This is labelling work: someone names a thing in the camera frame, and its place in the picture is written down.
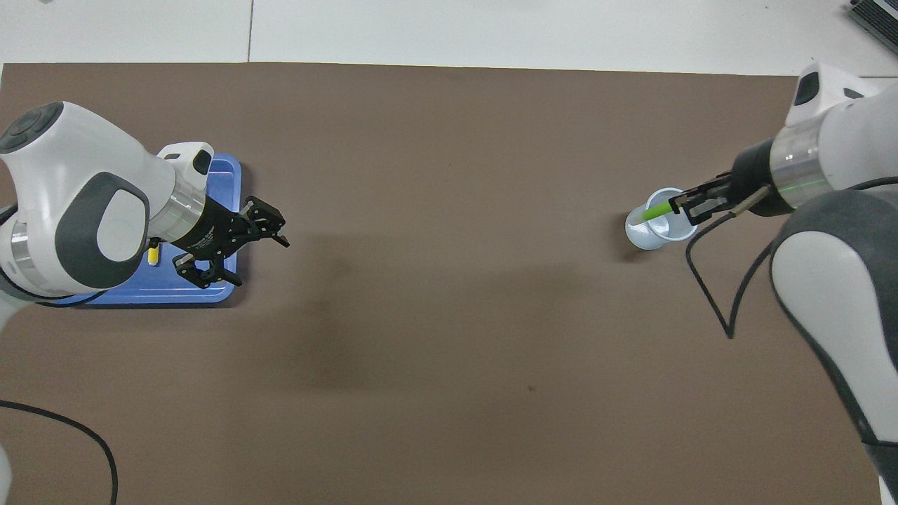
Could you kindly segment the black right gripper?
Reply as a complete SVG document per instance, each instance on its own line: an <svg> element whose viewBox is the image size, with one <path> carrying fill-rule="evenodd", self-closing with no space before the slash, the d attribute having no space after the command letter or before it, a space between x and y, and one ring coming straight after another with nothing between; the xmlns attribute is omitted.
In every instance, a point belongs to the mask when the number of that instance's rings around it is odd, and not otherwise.
<svg viewBox="0 0 898 505"><path fill-rule="evenodd" d="M692 226L709 220L712 215L734 208L728 199L732 185L732 199L741 203L763 186L770 192L749 208L754 215L788 215L794 208L779 195L772 181L770 154L773 140L764 140L744 148L732 163L732 175L718 175L696 187L684 191L684 197L669 199L671 211L683 215Z"/></svg>

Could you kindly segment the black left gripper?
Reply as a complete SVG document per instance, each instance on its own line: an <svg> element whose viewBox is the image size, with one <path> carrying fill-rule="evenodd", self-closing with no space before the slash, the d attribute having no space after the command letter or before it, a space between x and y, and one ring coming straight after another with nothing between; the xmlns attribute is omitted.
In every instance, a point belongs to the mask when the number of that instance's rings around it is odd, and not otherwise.
<svg viewBox="0 0 898 505"><path fill-rule="evenodd" d="M236 247L234 237L245 233L250 242L270 238L288 248L290 243L282 232L285 223L278 208L258 197L245 198L243 217L228 210L215 199L206 198L198 221L189 228L188 233L169 241L176 248L192 255L177 256L175 272L200 290L221 282L240 287L243 279L236 272L225 268L224 257L216 256L216 252L221 250L222 255L231 255ZM208 268L200 269L196 265L198 261L206 261Z"/></svg>

